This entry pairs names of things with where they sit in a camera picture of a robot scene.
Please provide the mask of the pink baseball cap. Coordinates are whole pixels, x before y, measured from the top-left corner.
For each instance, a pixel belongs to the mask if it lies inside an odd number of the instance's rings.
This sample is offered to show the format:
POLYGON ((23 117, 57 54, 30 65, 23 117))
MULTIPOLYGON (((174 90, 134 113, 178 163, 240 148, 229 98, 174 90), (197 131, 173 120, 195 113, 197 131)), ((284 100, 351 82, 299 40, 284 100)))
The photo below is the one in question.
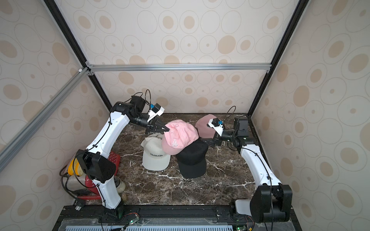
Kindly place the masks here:
POLYGON ((162 149, 168 155, 179 154, 199 138, 196 128, 181 119, 173 120, 165 126, 169 131, 164 132, 162 149))
POLYGON ((200 138, 211 139, 214 137, 216 133, 215 129, 208 126, 209 121, 214 118, 216 118, 216 116, 208 114, 196 122, 195 128, 198 130, 198 135, 200 138))

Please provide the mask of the black cap front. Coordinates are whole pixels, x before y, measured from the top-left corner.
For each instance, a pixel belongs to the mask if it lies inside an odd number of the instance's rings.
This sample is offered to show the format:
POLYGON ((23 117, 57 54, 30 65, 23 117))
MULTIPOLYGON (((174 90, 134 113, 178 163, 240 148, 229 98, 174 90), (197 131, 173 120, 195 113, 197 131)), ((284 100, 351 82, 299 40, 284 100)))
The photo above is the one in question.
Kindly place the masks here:
POLYGON ((175 155, 179 171, 184 178, 195 179, 206 173, 208 148, 205 142, 198 139, 175 155))

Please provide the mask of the white cap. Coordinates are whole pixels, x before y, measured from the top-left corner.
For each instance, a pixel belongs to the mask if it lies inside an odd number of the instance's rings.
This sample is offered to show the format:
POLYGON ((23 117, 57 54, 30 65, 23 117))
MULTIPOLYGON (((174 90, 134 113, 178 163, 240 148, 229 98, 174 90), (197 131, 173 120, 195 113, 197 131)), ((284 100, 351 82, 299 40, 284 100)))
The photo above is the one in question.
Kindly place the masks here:
POLYGON ((144 149, 142 165, 145 169, 162 171, 169 166, 171 156, 163 151, 162 139, 162 134, 154 133, 142 141, 141 146, 144 149))

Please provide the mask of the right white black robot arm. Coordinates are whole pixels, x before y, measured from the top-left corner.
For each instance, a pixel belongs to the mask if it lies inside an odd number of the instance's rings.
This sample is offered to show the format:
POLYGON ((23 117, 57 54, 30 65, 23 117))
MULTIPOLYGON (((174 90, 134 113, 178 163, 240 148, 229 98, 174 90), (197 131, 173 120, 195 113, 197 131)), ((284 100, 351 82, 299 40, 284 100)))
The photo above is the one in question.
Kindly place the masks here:
POLYGON ((196 123, 203 142, 210 147, 223 143, 237 150, 246 161, 256 185, 251 199, 235 201, 238 214, 250 216, 257 223, 287 222, 290 219, 293 192, 273 173, 263 158, 257 140, 249 134, 249 119, 245 116, 234 119, 234 127, 227 129, 222 120, 206 115, 196 123))

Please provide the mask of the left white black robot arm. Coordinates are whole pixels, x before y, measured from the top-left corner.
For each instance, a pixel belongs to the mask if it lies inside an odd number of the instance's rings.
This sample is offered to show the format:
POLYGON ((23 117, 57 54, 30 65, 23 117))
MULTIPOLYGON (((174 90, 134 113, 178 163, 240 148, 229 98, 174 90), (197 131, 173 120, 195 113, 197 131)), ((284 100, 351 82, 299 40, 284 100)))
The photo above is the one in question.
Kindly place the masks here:
POLYGON ((145 128, 146 133, 168 132, 169 129, 159 120, 164 111, 161 105, 149 104, 138 95, 133 95, 128 102, 116 102, 94 141, 76 153, 81 169, 96 185, 105 208, 115 211, 121 203, 114 182, 117 167, 108 159, 113 144, 130 123, 145 128))

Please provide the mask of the small glass jar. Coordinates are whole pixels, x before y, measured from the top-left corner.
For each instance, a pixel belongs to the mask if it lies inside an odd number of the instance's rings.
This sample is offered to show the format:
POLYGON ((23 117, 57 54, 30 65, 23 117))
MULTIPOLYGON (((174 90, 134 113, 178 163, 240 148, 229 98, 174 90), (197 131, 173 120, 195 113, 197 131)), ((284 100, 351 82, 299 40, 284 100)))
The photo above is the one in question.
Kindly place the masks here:
POLYGON ((118 194, 121 194, 126 189, 126 184, 117 176, 114 176, 114 183, 117 189, 118 194))

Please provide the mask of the small round brown bottle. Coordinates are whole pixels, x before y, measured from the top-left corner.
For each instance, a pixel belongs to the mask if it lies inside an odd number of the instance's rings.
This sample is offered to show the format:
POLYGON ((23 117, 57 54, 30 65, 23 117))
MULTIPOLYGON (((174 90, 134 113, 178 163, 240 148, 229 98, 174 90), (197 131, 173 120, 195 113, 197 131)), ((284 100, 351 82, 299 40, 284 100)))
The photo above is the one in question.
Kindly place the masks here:
POLYGON ((121 194, 121 199, 122 199, 122 201, 127 201, 127 194, 122 193, 121 194))

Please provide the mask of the small circuit board with led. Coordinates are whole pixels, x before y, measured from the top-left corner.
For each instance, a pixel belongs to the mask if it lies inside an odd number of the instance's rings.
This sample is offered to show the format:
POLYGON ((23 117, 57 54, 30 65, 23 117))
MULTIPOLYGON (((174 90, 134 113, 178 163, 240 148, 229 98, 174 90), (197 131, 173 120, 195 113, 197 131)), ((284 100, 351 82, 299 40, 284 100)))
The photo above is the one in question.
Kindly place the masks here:
POLYGON ((129 213, 124 216, 127 219, 127 223, 125 224, 124 228, 127 228, 130 225, 137 223, 140 220, 140 216, 137 213, 129 213))

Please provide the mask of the red silver toaster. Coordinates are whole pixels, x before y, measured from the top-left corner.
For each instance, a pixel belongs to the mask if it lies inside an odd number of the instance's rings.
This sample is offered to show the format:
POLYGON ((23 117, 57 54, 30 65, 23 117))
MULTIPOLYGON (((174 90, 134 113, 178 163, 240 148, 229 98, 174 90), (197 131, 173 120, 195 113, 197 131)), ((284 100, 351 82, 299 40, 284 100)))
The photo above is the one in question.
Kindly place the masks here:
POLYGON ((70 176, 67 172, 69 164, 66 165, 60 171, 61 186, 76 200, 100 200, 98 188, 93 180, 107 183, 111 178, 114 179, 118 173, 120 156, 110 152, 108 158, 104 158, 99 153, 78 150, 75 158, 80 165, 79 176, 70 176))

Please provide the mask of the horizontal aluminium rail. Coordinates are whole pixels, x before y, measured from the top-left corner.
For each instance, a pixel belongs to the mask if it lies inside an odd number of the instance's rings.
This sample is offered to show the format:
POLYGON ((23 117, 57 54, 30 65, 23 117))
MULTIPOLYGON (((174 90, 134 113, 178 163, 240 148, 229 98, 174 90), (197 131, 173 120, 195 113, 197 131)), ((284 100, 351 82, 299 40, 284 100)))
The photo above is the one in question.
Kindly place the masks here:
POLYGON ((92 72, 269 70, 269 63, 247 64, 88 64, 92 72))

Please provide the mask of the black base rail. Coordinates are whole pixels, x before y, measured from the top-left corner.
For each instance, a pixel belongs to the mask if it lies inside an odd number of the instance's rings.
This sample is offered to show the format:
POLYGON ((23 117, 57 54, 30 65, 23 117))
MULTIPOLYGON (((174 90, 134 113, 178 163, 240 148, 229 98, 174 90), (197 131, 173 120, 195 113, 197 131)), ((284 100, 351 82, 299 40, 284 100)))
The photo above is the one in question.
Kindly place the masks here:
POLYGON ((65 206, 54 231, 300 231, 293 209, 287 222, 257 223, 250 216, 237 214, 233 206, 124 206, 122 218, 112 218, 102 206, 88 205, 80 210, 65 206), (137 213, 140 220, 124 228, 125 215, 137 213))

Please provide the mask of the black left frame post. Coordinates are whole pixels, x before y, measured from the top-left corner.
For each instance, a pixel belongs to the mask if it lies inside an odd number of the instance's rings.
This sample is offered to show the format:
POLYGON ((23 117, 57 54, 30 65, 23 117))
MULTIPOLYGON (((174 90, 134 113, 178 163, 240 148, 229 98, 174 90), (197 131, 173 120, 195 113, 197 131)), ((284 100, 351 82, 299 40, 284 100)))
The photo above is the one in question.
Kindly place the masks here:
POLYGON ((58 25, 60 31, 64 35, 64 38, 66 39, 67 43, 69 44, 71 50, 73 51, 74 55, 80 62, 83 68, 87 67, 88 71, 90 73, 88 74, 89 79, 91 83, 93 84, 96 92, 100 96, 100 99, 106 106, 108 110, 112 108, 112 104, 110 100, 108 99, 108 96, 106 95, 102 85, 100 84, 98 78, 93 73, 93 71, 88 67, 87 63, 88 60, 86 59, 86 56, 84 52, 82 51, 79 43, 77 42, 75 36, 73 35, 72 31, 70 30, 70 27, 68 26, 67 22, 65 21, 62 13, 59 10, 59 7, 57 6, 55 1, 50 0, 44 0, 43 3, 46 5, 46 8, 51 13, 52 17, 54 18, 56 24, 58 25))

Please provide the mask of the black frame post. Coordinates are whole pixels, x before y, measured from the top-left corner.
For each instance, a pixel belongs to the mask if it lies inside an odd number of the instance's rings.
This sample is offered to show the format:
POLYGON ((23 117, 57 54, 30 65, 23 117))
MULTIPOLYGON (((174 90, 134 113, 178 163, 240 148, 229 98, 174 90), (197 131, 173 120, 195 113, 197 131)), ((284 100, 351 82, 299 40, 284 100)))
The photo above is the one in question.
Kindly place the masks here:
POLYGON ((77 42, 75 36, 73 35, 72 31, 70 30, 70 27, 68 26, 67 22, 65 21, 62 13, 59 10, 59 7, 57 6, 55 1, 50 0, 44 0, 43 3, 46 5, 46 8, 51 13, 52 17, 54 18, 56 24, 58 25, 60 31, 64 35, 64 38, 66 39, 67 43, 69 44, 71 50, 73 51, 74 55, 80 62, 83 68, 87 67, 88 71, 90 73, 88 74, 89 79, 91 83, 93 84, 96 92, 100 96, 100 99, 106 106, 108 110, 112 108, 112 104, 110 100, 108 99, 108 96, 106 95, 102 85, 100 84, 98 78, 93 73, 93 71, 88 67, 87 63, 88 60, 86 59, 86 56, 84 52, 82 51, 79 43, 77 42))
POLYGON ((271 61, 271 67, 270 69, 267 71, 267 73, 265 74, 264 78, 263 78, 263 81, 261 83, 261 86, 259 87, 258 89, 258 92, 256 94, 256 96, 254 97, 254 100, 251 104, 251 107, 247 113, 247 115, 249 117, 251 117, 260 100, 262 99, 262 96, 271 80, 271 77, 272 75, 274 74, 275 70, 277 69, 277 66, 283 56, 283 53, 284 51, 286 50, 286 47, 288 46, 288 43, 293 35, 293 33, 295 32, 295 29, 302 17, 302 15, 304 14, 304 11, 307 7, 307 5, 309 4, 309 0, 300 0, 298 1, 298 4, 297 4, 297 7, 295 9, 295 11, 293 12, 293 15, 287 25, 287 28, 282 36, 282 39, 277 47, 277 50, 272 58, 272 61, 271 61))

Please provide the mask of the left diagonal aluminium rail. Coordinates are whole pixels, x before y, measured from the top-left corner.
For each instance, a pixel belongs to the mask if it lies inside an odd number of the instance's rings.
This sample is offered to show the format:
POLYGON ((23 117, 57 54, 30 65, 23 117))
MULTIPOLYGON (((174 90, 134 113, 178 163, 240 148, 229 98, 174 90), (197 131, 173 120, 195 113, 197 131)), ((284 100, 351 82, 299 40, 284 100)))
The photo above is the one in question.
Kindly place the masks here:
POLYGON ((88 74, 89 68, 78 71, 64 87, 40 110, 32 120, 1 151, 1 171, 13 160, 25 144, 40 129, 61 103, 88 74))

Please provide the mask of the black right frame post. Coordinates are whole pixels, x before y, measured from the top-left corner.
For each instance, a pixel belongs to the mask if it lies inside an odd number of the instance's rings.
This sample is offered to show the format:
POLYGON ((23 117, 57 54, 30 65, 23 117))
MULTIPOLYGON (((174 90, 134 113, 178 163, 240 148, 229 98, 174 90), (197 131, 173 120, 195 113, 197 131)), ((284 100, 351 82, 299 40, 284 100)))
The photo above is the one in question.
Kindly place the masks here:
POLYGON ((251 104, 251 107, 247 113, 247 115, 249 117, 251 117, 260 100, 262 99, 262 96, 271 80, 271 77, 272 75, 274 74, 275 70, 277 69, 277 66, 283 56, 283 53, 284 51, 286 50, 286 47, 288 46, 288 43, 293 35, 293 33, 295 32, 295 29, 302 17, 302 15, 304 14, 304 11, 307 7, 307 5, 309 4, 309 0, 300 0, 298 1, 298 4, 297 4, 297 7, 295 9, 295 11, 293 12, 293 15, 287 25, 287 28, 282 36, 282 39, 277 47, 277 50, 272 58, 272 61, 271 61, 271 67, 270 69, 267 71, 267 73, 265 74, 264 78, 263 78, 263 81, 261 83, 261 86, 259 87, 258 89, 258 92, 256 94, 256 96, 254 97, 254 100, 251 104))

